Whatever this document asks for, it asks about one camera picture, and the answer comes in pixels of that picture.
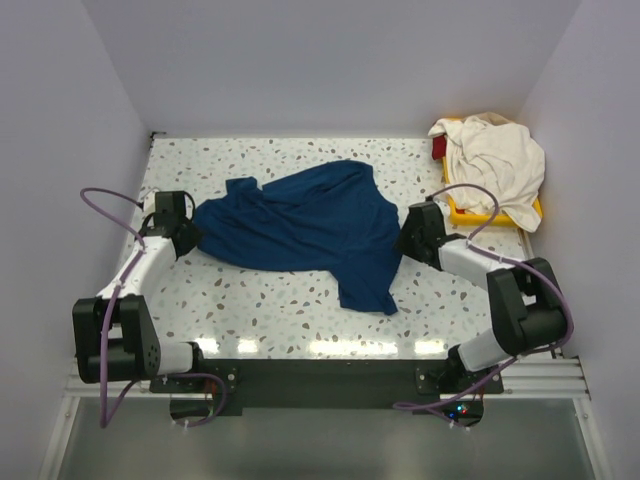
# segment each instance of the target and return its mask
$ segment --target cable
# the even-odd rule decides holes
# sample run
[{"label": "cable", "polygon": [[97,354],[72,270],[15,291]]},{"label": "cable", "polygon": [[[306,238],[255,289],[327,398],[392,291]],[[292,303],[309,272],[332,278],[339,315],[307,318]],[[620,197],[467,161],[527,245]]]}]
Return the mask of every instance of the cable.
[{"label": "cable", "polygon": [[204,382],[204,400],[210,407],[215,405],[216,400],[216,382],[212,382],[209,379],[206,379]]},{"label": "cable", "polygon": [[202,425],[206,425],[211,422],[214,418],[216,418],[220,412],[224,409],[227,403],[227,387],[222,381],[222,379],[216,375],[212,375],[210,373],[176,373],[174,375],[169,375],[169,378],[204,378],[205,380],[213,380],[220,387],[220,391],[222,392],[222,397],[220,398],[220,402],[218,403],[218,407],[211,413],[209,416],[204,417],[194,423],[190,423],[185,421],[181,425],[186,428],[200,427]]},{"label": "cable", "polygon": [[144,217],[144,220],[142,220],[142,227],[140,227],[140,230],[144,230],[145,228],[147,228],[149,226],[149,222],[151,222],[152,219],[153,219],[153,213],[150,213],[149,215]]},{"label": "cable", "polygon": [[[526,263],[523,263],[523,262],[521,262],[519,260],[515,260],[513,258],[507,258],[507,257],[503,257],[501,255],[497,255],[497,254],[495,254],[493,252],[490,252],[490,251],[484,250],[482,248],[479,248],[479,247],[477,247],[477,246],[475,246],[475,245],[473,245],[471,243],[471,240],[473,240],[473,238],[478,233],[480,233],[487,226],[489,226],[491,224],[491,222],[493,222],[493,220],[496,218],[498,213],[500,213],[500,204],[498,203],[498,199],[496,198],[496,196],[493,193],[491,193],[489,190],[487,190],[486,188],[481,187],[480,185],[475,185],[475,184],[472,184],[472,183],[458,183],[458,184],[455,184],[455,185],[449,185],[449,186],[447,186],[447,187],[445,187],[445,188],[443,188],[441,190],[438,190],[437,192],[433,193],[431,195],[431,197],[435,197],[436,195],[440,195],[441,193],[447,192],[447,191],[452,190],[454,188],[463,188],[463,187],[475,188],[477,190],[480,190],[481,192],[484,192],[485,194],[487,194],[491,198],[491,200],[493,201],[493,205],[494,205],[493,213],[491,214],[489,219],[486,222],[484,222],[482,225],[480,225],[478,228],[476,228],[469,235],[469,237],[468,237],[468,247],[469,247],[469,249],[472,250],[473,252],[476,252],[476,253],[480,254],[480,255],[484,255],[485,257],[490,258],[492,260],[497,260],[499,262],[506,263],[508,265],[513,265],[513,266],[516,266],[518,268],[522,268],[523,270],[527,271],[529,274],[537,277],[556,296],[556,298],[560,302],[560,308],[562,309],[562,312],[564,313],[565,319],[567,321],[567,331],[559,341],[557,341],[555,343],[552,343],[547,347],[535,348],[533,350],[525,352],[523,355],[532,355],[532,354],[535,354],[535,353],[548,352],[548,351],[554,350],[556,348],[562,347],[571,338],[571,335],[573,334],[573,330],[574,330],[574,323],[573,323],[573,316],[571,315],[571,309],[569,308],[569,304],[567,303],[566,299],[564,298],[564,295],[562,295],[562,292],[560,292],[560,289],[558,287],[556,287],[555,284],[551,280],[549,280],[545,275],[543,275],[542,273],[538,272],[536,269],[534,269],[533,267],[527,265]],[[452,396],[450,398],[447,398],[445,400],[439,400],[437,402],[426,404],[426,405],[417,404],[417,403],[411,403],[411,402],[396,402],[396,403],[393,404],[393,408],[396,409],[396,410],[404,410],[404,411],[411,411],[411,412],[420,411],[420,410],[428,411],[429,413],[431,413],[433,415],[436,415],[436,416],[438,416],[440,418],[443,418],[447,422],[450,422],[452,425],[456,425],[456,426],[460,427],[460,426],[462,426],[461,424],[459,424],[458,422],[452,421],[450,418],[446,417],[442,412],[440,412],[440,411],[438,411],[436,409],[444,407],[445,405],[453,403],[453,402],[461,399],[462,397],[477,391],[480,387],[483,387],[484,385],[486,385],[493,378],[494,375],[499,374],[500,372],[502,372],[508,366],[513,365],[516,362],[516,360],[517,360],[517,357],[510,358],[509,360],[505,361],[503,364],[501,364],[501,365],[497,366],[496,368],[494,368],[485,377],[483,377],[482,379],[478,380],[476,383],[471,385],[466,390],[464,390],[464,391],[462,391],[460,393],[457,393],[454,396]]]},{"label": "cable", "polygon": [[118,396],[111,411],[108,411],[107,378],[108,378],[109,372],[108,372],[108,365],[107,365],[107,355],[109,350],[109,328],[111,327],[111,317],[113,316],[113,309],[115,308],[116,301],[118,300],[118,295],[122,290],[122,286],[124,285],[124,282],[126,281],[131,271],[134,269],[138,261],[144,255],[145,244],[144,244],[144,238],[142,237],[142,235],[136,232],[130,225],[128,225],[124,221],[120,220],[116,216],[110,214],[109,212],[107,212],[106,210],[99,207],[98,205],[93,203],[91,200],[89,200],[87,198],[88,192],[107,193],[109,195],[113,195],[118,198],[127,200],[128,202],[131,202],[138,206],[140,206],[140,203],[130,197],[127,197],[126,195],[123,195],[118,192],[114,192],[112,190],[108,190],[106,188],[89,187],[89,188],[83,188],[80,191],[80,197],[87,205],[89,205],[91,208],[93,208],[96,212],[98,212],[103,217],[108,218],[109,220],[114,222],[116,225],[119,225],[125,230],[127,230],[129,233],[131,233],[135,237],[136,241],[140,244],[140,250],[138,250],[138,252],[133,257],[133,259],[128,263],[126,268],[122,271],[122,274],[120,275],[120,277],[118,277],[118,282],[115,288],[113,289],[113,293],[111,294],[111,298],[109,299],[109,303],[107,304],[107,310],[104,314],[104,320],[102,322],[102,330],[100,334],[101,335],[100,336],[100,427],[106,428],[107,425],[109,425],[109,422],[111,422],[111,419],[113,418],[113,416],[115,415],[116,410],[122,403],[124,396],[131,389],[131,387],[136,383],[135,380],[132,380],[131,382],[129,382],[129,384],[126,387],[124,387],[124,389]]},{"label": "cable", "polygon": [[[120,295],[120,291],[122,290],[122,286],[124,285],[124,282],[126,281],[127,277],[130,275],[131,271],[134,269],[134,267],[136,266],[138,261],[145,254],[145,243],[144,243],[144,238],[142,237],[142,235],[140,235],[140,233],[135,231],[130,225],[128,225],[124,221],[120,220],[116,216],[110,214],[109,212],[107,212],[106,210],[104,210],[103,208],[99,207],[98,205],[93,203],[91,200],[89,200],[87,198],[87,195],[86,195],[89,192],[107,193],[109,195],[113,195],[113,196],[116,196],[118,198],[122,198],[124,200],[127,200],[128,202],[131,202],[131,203],[137,205],[140,208],[142,208],[142,204],[140,202],[135,201],[134,199],[132,199],[130,197],[127,197],[126,195],[123,195],[121,193],[114,192],[112,190],[108,190],[108,189],[105,189],[105,188],[89,187],[89,188],[83,188],[80,191],[80,197],[82,198],[82,200],[87,205],[89,205],[92,209],[94,209],[100,215],[108,218],[109,220],[111,220],[115,224],[121,226],[122,228],[124,228],[125,230],[130,232],[135,237],[136,241],[140,244],[140,250],[138,250],[138,252],[133,257],[133,259],[128,263],[126,268],[122,271],[122,274],[120,275],[120,277],[118,277],[117,284],[116,284],[115,288],[113,289],[113,293],[111,295],[111,298],[109,299],[109,303],[107,304],[107,310],[106,310],[106,312],[104,314],[104,320],[102,322],[102,331],[101,331],[101,338],[100,338],[100,427],[101,428],[106,428],[109,425],[109,423],[111,422],[111,419],[115,415],[116,411],[118,410],[118,408],[122,404],[122,401],[124,400],[124,397],[127,395],[129,390],[131,390],[131,387],[133,387],[139,381],[139,380],[131,380],[127,384],[127,386],[122,389],[122,391],[120,392],[120,394],[116,398],[116,401],[113,404],[112,409],[110,411],[108,410],[108,405],[107,405],[107,403],[108,403],[108,400],[107,400],[108,399],[108,395],[107,395],[107,393],[108,393],[108,391],[107,391],[107,379],[108,379],[108,373],[109,372],[108,372],[108,364],[107,364],[107,354],[108,354],[108,349],[109,349],[109,328],[111,327],[111,317],[113,316],[113,310],[115,308],[116,301],[118,300],[118,296]],[[191,197],[191,195],[189,195],[188,193],[187,193],[187,195],[189,196],[189,198],[193,202],[193,207],[194,207],[194,211],[195,211],[195,202],[193,200],[193,197]],[[218,378],[217,376],[210,375],[210,374],[207,374],[207,373],[181,373],[181,374],[174,374],[174,375],[170,375],[170,376],[173,377],[173,378],[205,378],[205,379],[213,380],[218,385],[220,385],[220,389],[222,390],[222,398],[220,399],[220,403],[218,404],[218,408],[211,415],[209,415],[208,417],[203,418],[202,420],[199,420],[199,421],[197,421],[195,423],[192,423],[192,424],[188,424],[187,423],[187,424],[185,424],[185,426],[191,428],[191,427],[197,427],[197,426],[209,423],[216,416],[218,416],[218,414],[224,408],[224,406],[225,406],[225,404],[227,402],[227,389],[226,389],[226,386],[225,386],[224,382],[220,378]]]}]

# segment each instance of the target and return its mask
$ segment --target sleeve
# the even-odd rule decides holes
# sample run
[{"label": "sleeve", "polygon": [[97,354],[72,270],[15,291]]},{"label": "sleeve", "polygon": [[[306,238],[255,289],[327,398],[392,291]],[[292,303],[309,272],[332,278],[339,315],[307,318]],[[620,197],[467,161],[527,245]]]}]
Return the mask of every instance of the sleeve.
[{"label": "sleeve", "polygon": [[338,281],[340,306],[359,312],[398,311],[389,287],[398,271],[402,254],[393,249],[357,253],[331,267]]}]

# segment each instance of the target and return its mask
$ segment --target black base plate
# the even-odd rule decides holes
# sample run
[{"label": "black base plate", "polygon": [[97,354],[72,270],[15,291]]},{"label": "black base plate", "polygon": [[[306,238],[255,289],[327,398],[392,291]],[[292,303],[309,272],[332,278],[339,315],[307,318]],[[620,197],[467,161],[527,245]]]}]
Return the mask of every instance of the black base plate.
[{"label": "black base plate", "polygon": [[[389,409],[397,401],[431,403],[441,393],[457,393],[476,377],[461,379],[459,389],[440,391],[436,380],[444,360],[203,360],[203,373],[217,375],[229,391],[222,415],[244,408]],[[202,392],[193,379],[153,380],[154,393]],[[502,393],[502,380],[485,393]]]}]

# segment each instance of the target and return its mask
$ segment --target speckled white table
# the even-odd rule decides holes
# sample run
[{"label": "speckled white table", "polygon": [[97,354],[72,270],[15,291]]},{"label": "speckled white table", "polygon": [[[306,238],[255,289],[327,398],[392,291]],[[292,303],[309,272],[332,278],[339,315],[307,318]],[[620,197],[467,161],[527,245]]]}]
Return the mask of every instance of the speckled white table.
[{"label": "speckled white table", "polygon": [[[401,224],[409,205],[443,184],[426,140],[159,138],[140,198],[154,188],[184,189],[200,203],[224,196],[229,178],[254,176],[265,184],[343,158],[373,165]],[[134,225],[141,220],[136,212]],[[487,229],[477,243],[524,256],[515,229]],[[130,249],[129,242],[121,261]],[[400,309],[395,315],[354,312],[340,308],[328,272],[244,270],[194,250],[166,272],[149,307],[160,338],[197,340],[207,357],[443,358],[449,346],[490,326],[486,292],[407,257],[391,293]]]}]

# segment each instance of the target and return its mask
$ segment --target yellow tray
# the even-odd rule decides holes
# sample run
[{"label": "yellow tray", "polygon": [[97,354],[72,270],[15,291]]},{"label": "yellow tray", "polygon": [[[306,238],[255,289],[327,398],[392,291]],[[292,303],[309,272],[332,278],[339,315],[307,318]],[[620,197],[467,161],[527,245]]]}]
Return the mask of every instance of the yellow tray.
[{"label": "yellow tray", "polygon": [[[442,167],[444,168],[444,183],[449,185],[449,175],[447,175],[447,157],[442,157]],[[456,207],[456,202],[453,201],[453,198],[449,195],[449,207],[451,213],[449,214],[449,220],[454,225],[482,225],[484,222],[489,220],[490,215],[476,215],[475,213],[467,213],[464,210],[458,209]],[[538,198],[533,202],[533,208],[540,218],[542,218],[542,207],[540,206],[540,200]],[[496,218],[493,219],[491,225],[496,227],[515,227],[518,226],[511,220],[511,217],[505,215],[504,213],[499,213]]]}]

